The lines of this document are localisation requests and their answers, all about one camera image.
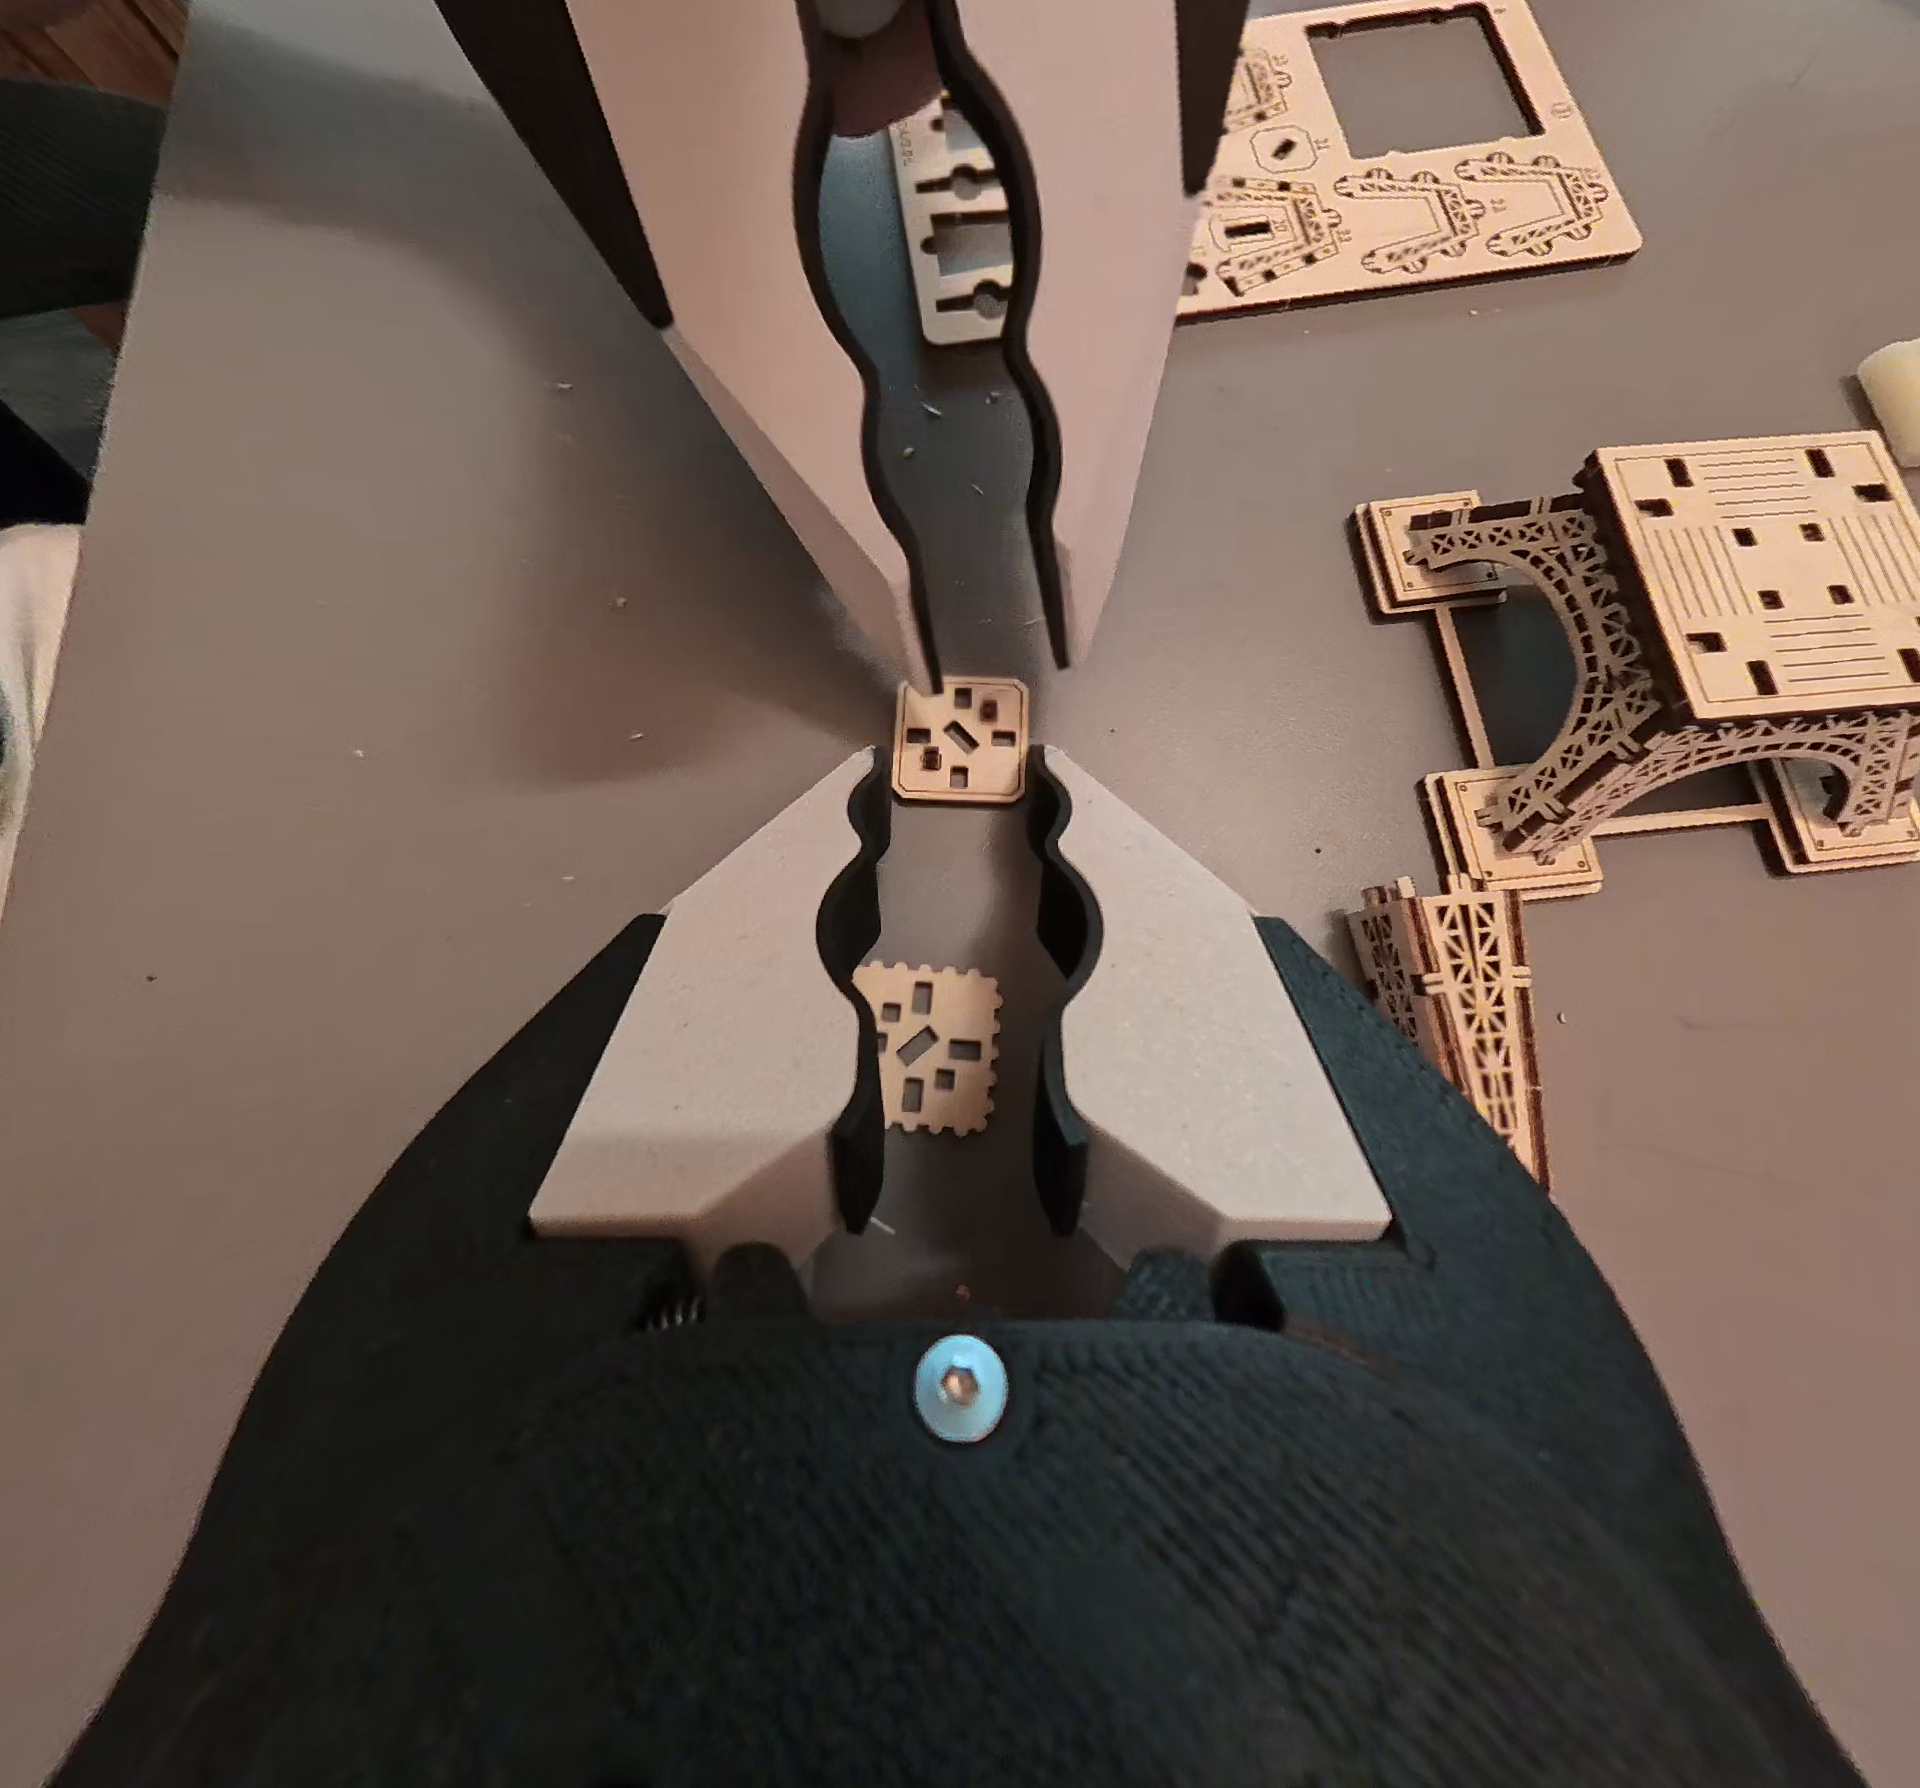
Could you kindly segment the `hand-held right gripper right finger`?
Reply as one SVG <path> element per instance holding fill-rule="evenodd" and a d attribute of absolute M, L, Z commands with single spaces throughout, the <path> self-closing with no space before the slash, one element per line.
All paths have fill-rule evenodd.
<path fill-rule="evenodd" d="M 1255 908 L 1053 746 L 1028 754 L 1033 1182 L 1091 1241 L 1378 1241 L 1388 1202 Z"/>

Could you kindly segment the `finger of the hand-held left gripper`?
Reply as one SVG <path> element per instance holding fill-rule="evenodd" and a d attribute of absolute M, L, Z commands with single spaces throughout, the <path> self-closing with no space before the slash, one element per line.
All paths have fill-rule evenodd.
<path fill-rule="evenodd" d="M 1115 588 L 1195 228 L 1176 2 L 941 2 L 1009 203 L 1005 361 L 1032 412 L 1029 544 L 1071 669 Z"/>
<path fill-rule="evenodd" d="M 853 624 L 937 682 L 914 567 L 876 502 L 867 393 L 804 258 L 796 0 L 565 0 L 653 253 L 662 341 Z"/>

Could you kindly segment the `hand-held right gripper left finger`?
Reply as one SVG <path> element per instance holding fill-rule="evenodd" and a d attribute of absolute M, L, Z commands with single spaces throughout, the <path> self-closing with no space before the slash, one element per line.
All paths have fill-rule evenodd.
<path fill-rule="evenodd" d="M 883 1184 L 878 1031 L 892 793 L 850 754 L 676 896 L 530 1226 L 545 1238 L 823 1241 Z"/>

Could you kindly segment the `small toothed wooden square plate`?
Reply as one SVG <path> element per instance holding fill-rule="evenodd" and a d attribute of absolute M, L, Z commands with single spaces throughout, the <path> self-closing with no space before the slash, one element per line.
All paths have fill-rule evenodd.
<path fill-rule="evenodd" d="M 994 979 L 977 971 L 863 962 L 853 975 L 876 1023 L 887 1127 L 975 1133 L 994 1104 Z"/>

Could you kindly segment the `wooden tower model spire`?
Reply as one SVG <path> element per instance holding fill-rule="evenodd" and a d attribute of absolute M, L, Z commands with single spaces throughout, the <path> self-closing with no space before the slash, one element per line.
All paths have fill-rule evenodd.
<path fill-rule="evenodd" d="M 1408 878 L 1344 913 L 1375 1010 L 1475 1107 L 1548 1190 L 1532 971 L 1512 895 Z"/>

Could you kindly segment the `small rounded wooden square plate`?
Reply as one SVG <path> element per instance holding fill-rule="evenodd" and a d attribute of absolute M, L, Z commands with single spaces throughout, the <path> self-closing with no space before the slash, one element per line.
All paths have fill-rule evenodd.
<path fill-rule="evenodd" d="M 1028 686 L 950 677 L 934 694 L 896 690 L 892 789 L 902 802 L 1014 805 L 1028 773 Z"/>

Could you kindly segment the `grey desk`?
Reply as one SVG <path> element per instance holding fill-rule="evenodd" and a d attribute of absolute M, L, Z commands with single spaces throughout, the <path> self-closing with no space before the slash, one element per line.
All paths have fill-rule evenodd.
<path fill-rule="evenodd" d="M 1432 880 L 1459 760 L 1351 508 L 1845 424 L 1916 335 L 1916 0 L 1530 2 L 1644 249 L 1180 329 L 1058 681 L 1020 528 L 965 511 L 1021 424 L 910 363 L 886 165 L 827 175 L 944 657 L 1329 956 Z M 394 1160 L 889 712 L 432 2 L 195 0 L 3 921 L 3 1784 L 117 1679 Z M 1528 916 L 1556 1199 L 1816 1704 L 1916 1784 L 1916 871 L 1601 860 Z"/>

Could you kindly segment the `person's left hand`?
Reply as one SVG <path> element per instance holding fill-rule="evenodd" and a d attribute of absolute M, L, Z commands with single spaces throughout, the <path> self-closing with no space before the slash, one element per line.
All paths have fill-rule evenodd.
<path fill-rule="evenodd" d="M 931 31 L 912 17 L 859 41 L 827 39 L 830 131 L 867 138 L 906 119 L 941 90 Z"/>

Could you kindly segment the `brown wooden cabinet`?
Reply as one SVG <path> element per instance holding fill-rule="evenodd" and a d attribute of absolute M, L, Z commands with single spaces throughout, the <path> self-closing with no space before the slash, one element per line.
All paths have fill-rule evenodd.
<path fill-rule="evenodd" d="M 86 84 L 169 105 L 186 38 L 180 0 L 90 0 L 41 29 L 2 33 L 2 77 Z"/>

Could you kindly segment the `laser-cut wooden parts sheet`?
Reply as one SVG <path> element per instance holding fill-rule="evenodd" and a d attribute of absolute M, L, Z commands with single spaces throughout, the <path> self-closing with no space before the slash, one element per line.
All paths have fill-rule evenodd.
<path fill-rule="evenodd" d="M 1525 131 L 1365 155 L 1319 56 L 1408 26 L 1475 26 Z M 1012 288 L 1005 194 L 941 95 L 887 132 L 922 336 L 998 336 Z M 1618 262 L 1642 247 L 1528 0 L 1375 0 L 1251 21 L 1199 203 L 1179 321 Z"/>

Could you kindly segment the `wooden tower model base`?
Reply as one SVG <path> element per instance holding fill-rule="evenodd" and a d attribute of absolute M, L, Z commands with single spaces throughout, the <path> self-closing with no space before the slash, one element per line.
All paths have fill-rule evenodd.
<path fill-rule="evenodd" d="M 1382 618 L 1430 616 L 1475 766 L 1424 781 L 1443 865 L 1588 895 L 1630 808 L 1763 765 L 1791 871 L 1916 862 L 1916 508 L 1875 431 L 1603 448 L 1570 495 L 1358 506 Z M 1528 583 L 1572 656 L 1548 744 L 1495 766 L 1453 614 Z"/>

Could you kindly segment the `white wax cylinder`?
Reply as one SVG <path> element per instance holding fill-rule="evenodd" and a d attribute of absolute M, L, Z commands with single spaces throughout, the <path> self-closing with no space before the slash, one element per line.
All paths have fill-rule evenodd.
<path fill-rule="evenodd" d="M 1920 341 L 1894 341 L 1870 353 L 1858 363 L 1855 382 L 1894 463 L 1918 471 Z"/>

